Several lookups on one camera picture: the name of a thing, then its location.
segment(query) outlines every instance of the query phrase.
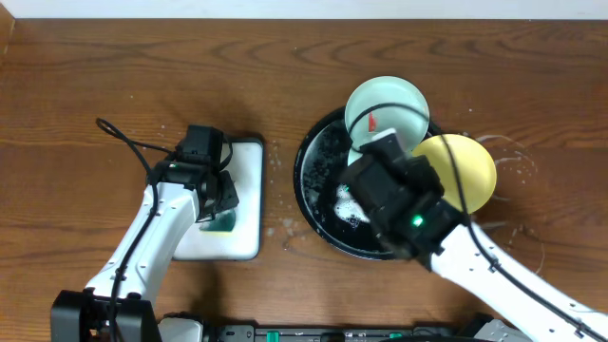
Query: wooden table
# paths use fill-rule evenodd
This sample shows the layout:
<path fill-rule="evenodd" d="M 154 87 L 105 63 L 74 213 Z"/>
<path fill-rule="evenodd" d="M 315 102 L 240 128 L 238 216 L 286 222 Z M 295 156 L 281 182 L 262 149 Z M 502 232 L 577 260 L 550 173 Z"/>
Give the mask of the wooden table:
<path fill-rule="evenodd" d="M 99 272 L 140 205 L 143 169 L 96 117 L 166 146 L 188 124 L 258 132 L 282 161 L 264 180 L 258 257 L 173 262 L 157 314 L 407 326 L 488 311 L 416 263 L 340 253 L 297 209 L 301 140 L 378 75 L 412 81 L 441 127 L 481 138 L 497 160 L 497 198 L 476 220 L 531 270 L 608 311 L 606 23 L 22 20 L 5 57 L 1 340 L 49 340 L 55 296 Z"/>

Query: yellow plate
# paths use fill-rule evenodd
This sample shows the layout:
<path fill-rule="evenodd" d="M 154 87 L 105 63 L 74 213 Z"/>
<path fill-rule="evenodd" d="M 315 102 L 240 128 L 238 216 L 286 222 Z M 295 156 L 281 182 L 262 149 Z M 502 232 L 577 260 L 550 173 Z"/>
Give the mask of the yellow plate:
<path fill-rule="evenodd" d="M 444 135 L 449 144 L 463 189 L 465 190 L 466 209 L 473 213 L 481 208 L 492 196 L 496 187 L 496 165 L 490 154 L 474 140 L 456 134 Z M 462 211 L 458 196 L 458 186 L 447 148 L 440 137 L 432 137 L 421 142 L 412 151 L 414 157 L 425 155 L 435 169 L 441 184 L 446 189 L 444 200 Z"/>

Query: red object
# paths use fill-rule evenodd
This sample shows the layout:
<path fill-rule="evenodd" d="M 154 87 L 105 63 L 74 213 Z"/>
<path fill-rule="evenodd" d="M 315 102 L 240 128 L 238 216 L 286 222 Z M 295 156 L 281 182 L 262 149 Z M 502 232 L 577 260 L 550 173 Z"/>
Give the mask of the red object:
<path fill-rule="evenodd" d="M 368 127 L 370 133 L 376 130 L 376 120 L 373 118 L 373 113 L 370 113 L 368 118 Z"/>

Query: white wall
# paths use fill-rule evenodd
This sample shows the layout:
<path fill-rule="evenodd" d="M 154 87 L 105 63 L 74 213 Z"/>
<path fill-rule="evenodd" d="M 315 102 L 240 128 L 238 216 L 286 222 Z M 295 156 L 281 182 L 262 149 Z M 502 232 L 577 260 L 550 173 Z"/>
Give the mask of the white wall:
<path fill-rule="evenodd" d="M 15 18 L 608 19 L 608 0 L 0 0 Z"/>

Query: black plate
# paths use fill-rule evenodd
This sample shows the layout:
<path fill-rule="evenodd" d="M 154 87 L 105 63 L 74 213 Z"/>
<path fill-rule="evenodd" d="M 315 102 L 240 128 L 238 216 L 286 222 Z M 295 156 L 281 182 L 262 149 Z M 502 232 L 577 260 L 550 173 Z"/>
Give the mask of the black plate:
<path fill-rule="evenodd" d="M 338 177 L 346 168 L 351 139 L 344 125 L 344 107 L 317 123 L 295 157 L 294 190 L 297 204 L 311 227 L 339 250 L 357 257 L 394 259 L 371 233 L 370 225 L 346 222 L 333 211 Z"/>

